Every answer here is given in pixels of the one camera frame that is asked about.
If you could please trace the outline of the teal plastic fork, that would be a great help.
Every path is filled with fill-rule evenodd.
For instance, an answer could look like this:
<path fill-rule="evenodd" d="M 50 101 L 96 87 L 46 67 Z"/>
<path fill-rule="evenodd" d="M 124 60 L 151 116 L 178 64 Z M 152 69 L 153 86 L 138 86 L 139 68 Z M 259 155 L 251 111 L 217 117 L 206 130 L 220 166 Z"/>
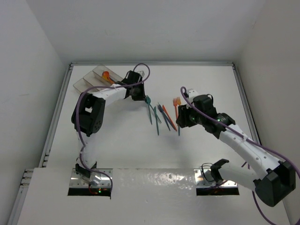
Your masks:
<path fill-rule="evenodd" d="M 152 124 L 152 116 L 151 116 L 151 111 L 150 111 L 150 98 L 148 96 L 146 96 L 145 102 L 146 102 L 147 107 L 148 107 L 148 114 L 149 114 L 150 123 Z"/>

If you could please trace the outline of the yellow plastic spoon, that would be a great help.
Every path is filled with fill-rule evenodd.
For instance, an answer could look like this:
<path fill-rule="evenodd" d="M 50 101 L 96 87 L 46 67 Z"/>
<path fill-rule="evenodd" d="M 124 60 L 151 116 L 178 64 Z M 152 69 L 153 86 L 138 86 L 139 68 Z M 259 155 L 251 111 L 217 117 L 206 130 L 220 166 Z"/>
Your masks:
<path fill-rule="evenodd" d="M 110 84 L 114 84 L 115 83 L 115 81 L 112 80 L 109 75 L 102 75 L 102 78 L 104 80 L 106 80 L 107 82 L 109 82 Z"/>

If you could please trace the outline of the teal plastic spoon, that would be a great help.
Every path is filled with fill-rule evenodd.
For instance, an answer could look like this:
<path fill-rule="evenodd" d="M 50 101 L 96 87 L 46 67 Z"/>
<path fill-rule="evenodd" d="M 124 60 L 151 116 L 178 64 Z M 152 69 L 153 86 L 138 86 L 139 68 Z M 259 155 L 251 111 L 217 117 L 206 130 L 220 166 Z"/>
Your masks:
<path fill-rule="evenodd" d="M 151 105 L 151 99 L 150 99 L 150 110 L 152 110 L 153 113 L 154 113 L 153 106 Z"/>

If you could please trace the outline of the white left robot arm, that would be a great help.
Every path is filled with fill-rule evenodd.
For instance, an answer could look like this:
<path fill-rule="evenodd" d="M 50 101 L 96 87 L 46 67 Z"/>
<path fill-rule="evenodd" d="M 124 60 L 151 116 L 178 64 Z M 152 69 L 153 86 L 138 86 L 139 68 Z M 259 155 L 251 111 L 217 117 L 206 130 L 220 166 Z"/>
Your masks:
<path fill-rule="evenodd" d="M 97 169 L 97 160 L 94 158 L 96 133 L 103 125 L 105 109 L 128 97 L 133 101 L 144 101 L 145 80 L 141 73 L 130 70 L 121 80 L 113 79 L 109 86 L 89 87 L 80 94 L 71 117 L 81 143 L 75 171 L 87 180 L 90 186 L 98 186 L 103 178 L 107 178 L 112 184 L 112 177 L 108 172 Z"/>

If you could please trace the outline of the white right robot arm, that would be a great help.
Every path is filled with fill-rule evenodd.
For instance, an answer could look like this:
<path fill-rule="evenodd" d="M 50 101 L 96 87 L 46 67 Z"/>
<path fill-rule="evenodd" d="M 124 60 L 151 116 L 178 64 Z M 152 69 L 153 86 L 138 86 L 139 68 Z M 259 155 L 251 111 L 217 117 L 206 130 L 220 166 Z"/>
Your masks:
<path fill-rule="evenodd" d="M 204 130 L 232 148 L 250 169 L 234 166 L 228 159 L 220 159 L 210 166 L 205 176 L 208 183 L 220 184 L 225 180 L 237 182 L 255 192 L 259 199 L 274 207 L 296 189 L 296 175 L 300 172 L 283 156 L 255 143 L 226 113 L 218 113 L 210 94 L 199 95 L 195 90 L 181 87 L 186 101 L 178 108 L 176 120 L 180 128 L 201 125 Z"/>

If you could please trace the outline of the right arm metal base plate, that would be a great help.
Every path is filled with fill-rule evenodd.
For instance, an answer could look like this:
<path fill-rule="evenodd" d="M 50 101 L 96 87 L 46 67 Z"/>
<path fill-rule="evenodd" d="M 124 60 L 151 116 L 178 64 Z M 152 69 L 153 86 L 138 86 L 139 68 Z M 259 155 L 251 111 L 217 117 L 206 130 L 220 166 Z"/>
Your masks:
<path fill-rule="evenodd" d="M 210 169 L 205 167 L 203 169 L 194 169 L 195 186 L 197 188 L 237 188 L 236 182 L 227 180 L 216 183 L 210 175 Z"/>

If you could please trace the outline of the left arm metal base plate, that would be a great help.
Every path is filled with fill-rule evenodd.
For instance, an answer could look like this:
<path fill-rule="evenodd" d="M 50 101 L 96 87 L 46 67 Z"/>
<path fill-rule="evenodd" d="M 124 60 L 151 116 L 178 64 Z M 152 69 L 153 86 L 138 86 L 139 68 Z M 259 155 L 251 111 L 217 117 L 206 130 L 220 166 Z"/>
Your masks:
<path fill-rule="evenodd" d="M 72 170 L 69 187 L 70 188 L 87 188 L 89 185 L 93 188 L 111 188 L 112 183 L 112 170 L 111 169 L 100 169 L 101 173 L 93 172 L 90 178 L 87 178 L 77 172 L 75 169 Z"/>

